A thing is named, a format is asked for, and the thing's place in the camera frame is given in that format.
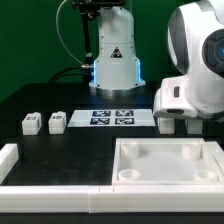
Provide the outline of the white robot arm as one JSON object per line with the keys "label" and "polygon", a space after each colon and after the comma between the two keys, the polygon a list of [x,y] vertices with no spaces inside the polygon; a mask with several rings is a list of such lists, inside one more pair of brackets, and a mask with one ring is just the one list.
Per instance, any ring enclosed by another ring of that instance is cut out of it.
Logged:
{"label": "white robot arm", "polygon": [[[92,91],[112,96],[145,85],[135,55],[133,17],[121,7],[102,9],[99,56]],[[162,81],[153,115],[160,118],[224,118],[224,0],[178,7],[169,19],[167,46],[179,77]]]}

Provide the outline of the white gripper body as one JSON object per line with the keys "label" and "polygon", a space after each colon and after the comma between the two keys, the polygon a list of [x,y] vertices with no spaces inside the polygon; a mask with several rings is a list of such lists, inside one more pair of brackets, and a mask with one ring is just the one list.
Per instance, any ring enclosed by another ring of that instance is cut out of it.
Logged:
{"label": "white gripper body", "polygon": [[185,119],[198,116],[198,85],[189,77],[165,78],[154,98],[153,116]]}

